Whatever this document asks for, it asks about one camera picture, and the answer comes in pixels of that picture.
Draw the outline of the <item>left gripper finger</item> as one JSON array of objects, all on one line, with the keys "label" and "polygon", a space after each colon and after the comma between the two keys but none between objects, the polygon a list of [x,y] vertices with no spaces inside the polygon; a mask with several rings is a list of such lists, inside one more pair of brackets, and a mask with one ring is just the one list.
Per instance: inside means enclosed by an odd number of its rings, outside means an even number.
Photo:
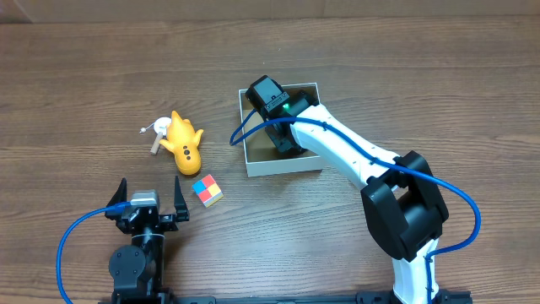
[{"label": "left gripper finger", "polygon": [[180,179],[178,176],[175,177],[174,207],[176,222],[185,222],[189,220],[189,209],[182,194]]},{"label": "left gripper finger", "polygon": [[118,189],[115,194],[112,196],[109,203],[106,205],[107,208],[111,208],[105,212],[106,218],[121,218],[122,212],[126,208],[127,203],[127,179],[122,178]]}]

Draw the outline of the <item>multicoloured cube puzzle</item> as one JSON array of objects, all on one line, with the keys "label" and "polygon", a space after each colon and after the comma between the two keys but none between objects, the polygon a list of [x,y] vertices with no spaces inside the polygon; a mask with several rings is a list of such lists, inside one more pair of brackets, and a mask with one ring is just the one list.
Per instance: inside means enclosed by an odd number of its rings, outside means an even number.
[{"label": "multicoloured cube puzzle", "polygon": [[221,188],[210,174],[195,182],[192,189],[206,208],[215,204],[224,196]]}]

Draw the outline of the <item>yellow plastic toy figure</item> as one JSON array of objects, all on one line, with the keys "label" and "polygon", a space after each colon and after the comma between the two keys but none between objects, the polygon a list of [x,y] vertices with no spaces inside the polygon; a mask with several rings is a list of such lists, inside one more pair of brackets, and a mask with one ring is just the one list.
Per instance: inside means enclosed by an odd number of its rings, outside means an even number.
[{"label": "yellow plastic toy figure", "polygon": [[159,144],[170,151],[180,173],[195,175],[202,167],[202,158],[198,150],[204,130],[197,131],[188,119],[183,119],[177,111],[171,113],[171,123],[166,127],[166,138]]}]

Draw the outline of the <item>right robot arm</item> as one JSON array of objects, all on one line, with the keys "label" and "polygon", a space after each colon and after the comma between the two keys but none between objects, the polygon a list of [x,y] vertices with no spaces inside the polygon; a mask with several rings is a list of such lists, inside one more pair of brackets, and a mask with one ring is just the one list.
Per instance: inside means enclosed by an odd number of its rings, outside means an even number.
[{"label": "right robot arm", "polygon": [[449,214],[425,158],[372,144],[303,90],[289,95],[274,89],[247,98],[279,150],[312,151],[359,189],[368,230],[391,257],[394,298],[401,303],[437,301],[434,253]]}]

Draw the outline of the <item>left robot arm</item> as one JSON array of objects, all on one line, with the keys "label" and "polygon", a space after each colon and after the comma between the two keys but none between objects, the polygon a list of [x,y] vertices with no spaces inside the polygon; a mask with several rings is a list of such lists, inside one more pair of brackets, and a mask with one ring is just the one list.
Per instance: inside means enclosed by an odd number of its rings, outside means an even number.
[{"label": "left robot arm", "polygon": [[171,289],[163,286],[165,265],[165,233],[177,231],[178,224],[189,220],[189,210],[175,178],[175,212],[159,212],[159,195],[155,190],[136,191],[127,196],[123,179],[107,204],[112,211],[105,217],[131,237],[131,243],[117,248],[109,260],[114,288],[113,303],[164,303],[175,301]]}]

